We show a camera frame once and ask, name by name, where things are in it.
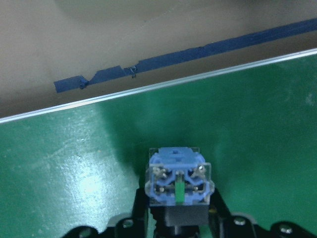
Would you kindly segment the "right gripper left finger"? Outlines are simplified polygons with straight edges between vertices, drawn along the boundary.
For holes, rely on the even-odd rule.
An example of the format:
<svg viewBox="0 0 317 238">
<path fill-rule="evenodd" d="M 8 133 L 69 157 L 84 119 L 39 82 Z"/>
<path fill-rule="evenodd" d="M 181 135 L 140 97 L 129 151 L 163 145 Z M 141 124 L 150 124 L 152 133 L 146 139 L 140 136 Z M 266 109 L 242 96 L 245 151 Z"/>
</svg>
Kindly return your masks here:
<svg viewBox="0 0 317 238">
<path fill-rule="evenodd" d="M 131 218 L 133 220 L 132 238 L 146 238 L 149 222 L 149 197 L 144 188 L 136 190 Z"/>
</svg>

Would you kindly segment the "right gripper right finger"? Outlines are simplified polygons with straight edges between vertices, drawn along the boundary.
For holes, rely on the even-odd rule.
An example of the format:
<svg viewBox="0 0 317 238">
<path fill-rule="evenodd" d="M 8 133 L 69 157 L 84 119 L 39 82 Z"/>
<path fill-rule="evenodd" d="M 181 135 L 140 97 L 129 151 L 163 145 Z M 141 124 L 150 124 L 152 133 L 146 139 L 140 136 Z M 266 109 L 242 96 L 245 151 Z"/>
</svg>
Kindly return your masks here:
<svg viewBox="0 0 317 238">
<path fill-rule="evenodd" d="M 213 238 L 231 238 L 233 217 L 219 190 L 215 188 L 210 197 L 209 229 Z"/>
</svg>

